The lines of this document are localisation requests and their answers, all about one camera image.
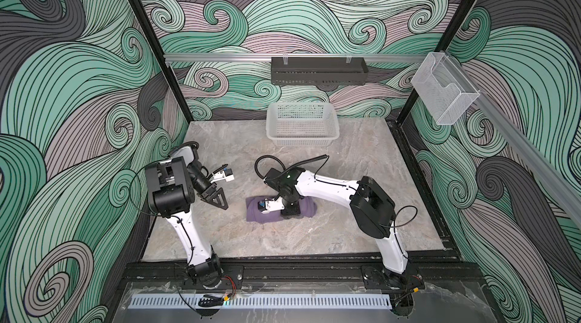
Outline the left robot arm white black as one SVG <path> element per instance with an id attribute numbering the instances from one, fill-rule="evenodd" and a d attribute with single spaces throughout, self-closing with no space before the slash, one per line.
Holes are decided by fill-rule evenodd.
<path id="1" fill-rule="evenodd" d="M 148 207 L 174 228 L 187 258 L 186 272 L 194 283 L 213 288 L 222 281 L 219 258 L 198 226 L 192 205 L 202 202 L 228 209 L 223 188 L 216 185 L 198 156 L 199 144 L 186 142 L 174 148 L 166 160 L 145 167 Z"/>

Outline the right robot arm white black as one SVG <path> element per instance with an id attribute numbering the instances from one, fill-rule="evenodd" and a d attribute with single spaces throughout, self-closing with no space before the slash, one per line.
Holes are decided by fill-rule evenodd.
<path id="1" fill-rule="evenodd" d="M 258 215 L 307 216 L 314 198 L 345 207 L 351 211 L 359 229 L 376 241 L 388 286 L 411 291 L 425 287 L 418 273 L 408 269 L 409 255 L 399 240 L 395 203 L 371 177 L 351 181 L 333 179 L 294 167 L 284 172 L 271 169 L 263 182 L 277 195 L 261 197 L 254 203 Z"/>

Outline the purple long pants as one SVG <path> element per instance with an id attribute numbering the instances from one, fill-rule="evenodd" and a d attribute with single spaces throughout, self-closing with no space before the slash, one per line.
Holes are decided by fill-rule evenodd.
<path id="1" fill-rule="evenodd" d="M 265 224 L 289 220 L 291 218 L 302 218 L 302 217 L 310 218 L 316 215 L 317 206 L 311 197 L 305 197 L 299 201 L 300 212 L 298 215 L 283 216 L 280 210 L 266 213 L 260 210 L 259 206 L 264 205 L 264 203 L 267 200 L 271 200 L 274 198 L 275 198 L 274 196 L 248 197 L 246 199 L 246 208 L 247 208 L 246 220 L 248 222 Z"/>

